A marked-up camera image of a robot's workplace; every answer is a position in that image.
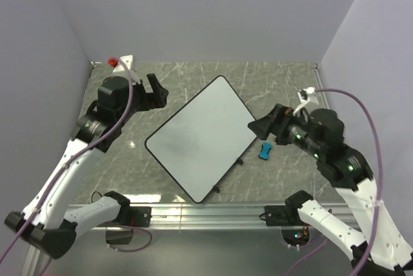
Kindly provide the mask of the blue bone-shaped whiteboard eraser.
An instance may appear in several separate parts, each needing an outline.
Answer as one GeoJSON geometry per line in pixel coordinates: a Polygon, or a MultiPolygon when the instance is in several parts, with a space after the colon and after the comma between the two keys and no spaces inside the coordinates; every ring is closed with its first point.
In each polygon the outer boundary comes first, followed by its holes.
{"type": "Polygon", "coordinates": [[[268,142],[263,142],[261,145],[261,150],[258,154],[258,157],[261,160],[267,161],[269,159],[269,153],[272,149],[272,145],[268,142]]]}

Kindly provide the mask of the white whiteboard black frame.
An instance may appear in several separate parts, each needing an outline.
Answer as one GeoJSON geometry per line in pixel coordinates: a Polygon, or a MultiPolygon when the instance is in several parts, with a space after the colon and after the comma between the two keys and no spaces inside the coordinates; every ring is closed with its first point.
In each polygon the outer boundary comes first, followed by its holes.
{"type": "Polygon", "coordinates": [[[145,140],[145,148],[195,203],[201,203],[256,136],[255,117],[219,75],[145,140]]]}

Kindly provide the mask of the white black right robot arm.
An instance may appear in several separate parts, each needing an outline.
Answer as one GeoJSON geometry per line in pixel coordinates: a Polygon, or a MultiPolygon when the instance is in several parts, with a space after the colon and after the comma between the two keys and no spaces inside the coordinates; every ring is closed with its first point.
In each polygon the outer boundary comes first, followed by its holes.
{"type": "Polygon", "coordinates": [[[344,199],[359,228],[353,229],[300,190],[285,201],[292,224],[313,226],[349,258],[356,275],[404,275],[412,270],[412,247],[403,238],[384,204],[376,199],[378,185],[365,157],[344,142],[343,122],[333,110],[319,108],[293,114],[277,104],[248,128],[261,140],[275,135],[278,145],[294,144],[316,161],[317,170],[344,199]]]}

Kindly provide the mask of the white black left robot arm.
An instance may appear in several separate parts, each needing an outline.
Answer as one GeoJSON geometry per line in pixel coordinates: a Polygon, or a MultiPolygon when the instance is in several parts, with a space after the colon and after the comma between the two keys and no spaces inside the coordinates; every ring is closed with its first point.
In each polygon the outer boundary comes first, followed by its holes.
{"type": "Polygon", "coordinates": [[[96,226],[107,222],[116,226],[136,224],[130,200],[115,191],[76,210],[68,211],[68,206],[86,174],[106,155],[131,116],[166,106],[168,90],[155,74],[147,78],[151,92],[146,92],[142,82],[130,82],[121,76],[103,81],[41,191],[23,211],[7,215],[5,225],[17,237],[59,259],[77,238],[96,226]]]}

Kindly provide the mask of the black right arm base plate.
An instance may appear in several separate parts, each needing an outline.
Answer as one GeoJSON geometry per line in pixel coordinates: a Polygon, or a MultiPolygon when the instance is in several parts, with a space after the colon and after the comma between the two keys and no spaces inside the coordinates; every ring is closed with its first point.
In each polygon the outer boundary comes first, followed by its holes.
{"type": "Polygon", "coordinates": [[[303,222],[289,214],[285,205],[267,205],[264,207],[263,220],[266,226],[300,226],[303,222]]]}

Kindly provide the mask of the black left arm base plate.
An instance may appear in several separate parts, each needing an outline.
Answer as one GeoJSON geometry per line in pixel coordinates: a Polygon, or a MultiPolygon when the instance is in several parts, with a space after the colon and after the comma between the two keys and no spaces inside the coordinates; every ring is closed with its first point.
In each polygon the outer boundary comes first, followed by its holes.
{"type": "Polygon", "coordinates": [[[152,208],[149,206],[135,206],[126,209],[122,225],[147,228],[150,226],[152,208]]]}

